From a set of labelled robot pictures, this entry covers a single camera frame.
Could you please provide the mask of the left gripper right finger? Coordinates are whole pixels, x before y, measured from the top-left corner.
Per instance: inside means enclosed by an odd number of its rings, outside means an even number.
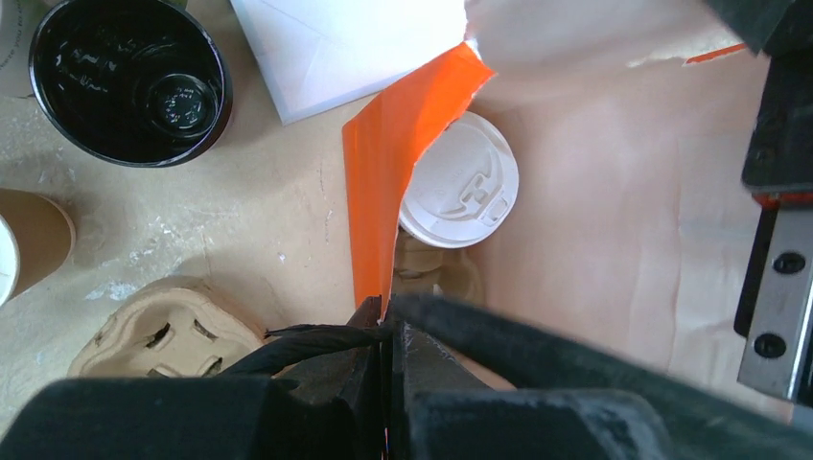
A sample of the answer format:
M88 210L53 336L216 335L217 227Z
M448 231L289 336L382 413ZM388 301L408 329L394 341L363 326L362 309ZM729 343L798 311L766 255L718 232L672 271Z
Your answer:
M671 459L660 417L605 389L496 390L398 321L390 342L390 459Z

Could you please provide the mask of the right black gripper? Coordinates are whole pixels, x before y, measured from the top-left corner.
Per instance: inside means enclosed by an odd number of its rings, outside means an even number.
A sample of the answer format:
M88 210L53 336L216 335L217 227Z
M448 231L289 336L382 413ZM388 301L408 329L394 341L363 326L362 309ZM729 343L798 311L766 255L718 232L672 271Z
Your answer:
M709 1L755 54L770 59L741 182L761 207L734 331L737 380L812 404L812 4Z

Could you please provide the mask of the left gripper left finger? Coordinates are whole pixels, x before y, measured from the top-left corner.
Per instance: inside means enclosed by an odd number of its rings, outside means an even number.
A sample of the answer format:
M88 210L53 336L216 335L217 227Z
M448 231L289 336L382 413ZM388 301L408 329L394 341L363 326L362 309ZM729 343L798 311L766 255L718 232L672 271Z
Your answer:
M220 373L63 379L1 442L5 459L376 459L381 297L344 325L296 325Z

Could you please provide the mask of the pulp cup carrier tray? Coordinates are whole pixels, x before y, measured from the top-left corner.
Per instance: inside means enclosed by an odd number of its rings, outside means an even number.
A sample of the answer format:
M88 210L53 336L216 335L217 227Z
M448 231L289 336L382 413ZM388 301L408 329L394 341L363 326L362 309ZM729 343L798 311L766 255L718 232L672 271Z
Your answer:
M131 294L73 359L70 378L211 377L264 344L265 329L228 292L172 276Z

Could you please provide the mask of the white cup lid picked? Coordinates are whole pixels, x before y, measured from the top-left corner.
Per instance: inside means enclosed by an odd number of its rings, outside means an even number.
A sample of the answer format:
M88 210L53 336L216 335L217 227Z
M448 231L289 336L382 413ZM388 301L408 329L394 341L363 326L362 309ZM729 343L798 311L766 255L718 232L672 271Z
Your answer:
M459 249L490 237L516 203L520 175L508 142L467 111L415 164L399 224L433 247Z

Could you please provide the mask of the orange paper bag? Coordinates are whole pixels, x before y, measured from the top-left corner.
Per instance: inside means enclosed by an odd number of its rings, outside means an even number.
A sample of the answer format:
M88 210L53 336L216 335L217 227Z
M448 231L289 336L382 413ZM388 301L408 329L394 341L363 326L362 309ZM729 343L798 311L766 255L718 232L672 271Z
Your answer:
M738 385L733 329L761 207L741 182L770 59L551 81L494 109L519 200L475 258L485 309L410 300L408 325L477 353L510 351L529 389L634 394L671 459L808 459L812 436Z

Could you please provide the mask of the brown paper cup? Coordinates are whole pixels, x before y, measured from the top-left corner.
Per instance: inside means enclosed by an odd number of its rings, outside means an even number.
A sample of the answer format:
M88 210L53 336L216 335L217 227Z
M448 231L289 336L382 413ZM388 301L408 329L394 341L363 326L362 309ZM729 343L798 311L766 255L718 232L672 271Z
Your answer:
M58 270L75 243L73 221L52 199L2 189L1 303L8 303Z

